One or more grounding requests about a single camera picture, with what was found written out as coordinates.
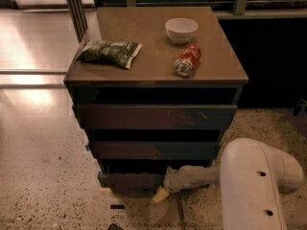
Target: floor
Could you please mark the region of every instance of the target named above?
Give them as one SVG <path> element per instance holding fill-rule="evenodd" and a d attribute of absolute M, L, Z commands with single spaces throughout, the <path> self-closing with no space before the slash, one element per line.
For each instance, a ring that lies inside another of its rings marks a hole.
<path fill-rule="evenodd" d="M 68 68 L 78 41 L 67 11 L 0 10 L 1 68 Z M 99 166 L 61 84 L 63 76 L 0 76 L 0 229 L 183 229 L 176 195 L 153 203 L 102 189 Z M 307 117 L 290 109 L 239 109 L 220 155 L 235 138 L 292 154 L 307 174 Z M 307 229 L 307 184 L 282 195 L 289 230 Z M 219 186 L 181 194 L 185 229 L 222 230 Z"/>

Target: white bowl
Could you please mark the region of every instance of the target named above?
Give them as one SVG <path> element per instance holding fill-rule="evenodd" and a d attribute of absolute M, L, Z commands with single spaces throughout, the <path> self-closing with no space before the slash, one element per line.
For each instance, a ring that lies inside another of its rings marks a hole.
<path fill-rule="evenodd" d="M 173 18 L 165 23 L 167 36 L 173 43 L 179 45 L 188 43 L 193 37 L 192 33 L 198 27 L 197 22 L 188 18 Z"/>

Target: can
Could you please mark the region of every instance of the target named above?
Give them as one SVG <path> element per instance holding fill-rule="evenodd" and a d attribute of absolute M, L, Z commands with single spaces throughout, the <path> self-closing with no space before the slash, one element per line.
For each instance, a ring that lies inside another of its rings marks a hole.
<path fill-rule="evenodd" d="M 201 48 L 196 44 L 189 44 L 181 52 L 175 61 L 175 69 L 178 75 L 189 78 L 195 66 L 200 63 Z"/>

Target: crumpled bag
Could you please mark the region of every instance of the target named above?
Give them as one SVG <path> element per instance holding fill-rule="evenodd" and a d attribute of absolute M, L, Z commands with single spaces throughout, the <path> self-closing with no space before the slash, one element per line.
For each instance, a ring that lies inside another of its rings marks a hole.
<path fill-rule="evenodd" d="M 137 56 L 142 44 L 136 42 L 111 42 L 91 39 L 86 43 L 77 60 L 83 62 L 113 62 L 130 69 L 132 60 Z"/>

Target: terrazzo floor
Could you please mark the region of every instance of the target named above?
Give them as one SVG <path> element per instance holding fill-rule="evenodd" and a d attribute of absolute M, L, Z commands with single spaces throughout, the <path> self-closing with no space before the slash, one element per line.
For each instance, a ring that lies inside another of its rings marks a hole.
<path fill-rule="evenodd" d="M 67 26 L 71 22 L 65 16 Z M 65 40 L 71 40 L 73 52 L 76 38 Z M 42 80 L 54 84 L 62 76 Z M 99 165 L 85 150 L 86 138 L 71 104 L 62 85 L 0 88 L 0 229 L 107 230 L 111 223 L 124 230 L 182 229 L 177 195 L 155 204 L 152 195 L 130 197 L 101 188 Z M 224 147 L 239 137 L 292 154 L 307 174 L 306 116 L 294 117 L 290 109 L 239 109 L 212 166 L 219 166 Z M 223 229 L 219 186 L 180 195 L 185 229 Z M 306 230 L 307 184 L 281 199 L 288 229 Z"/>

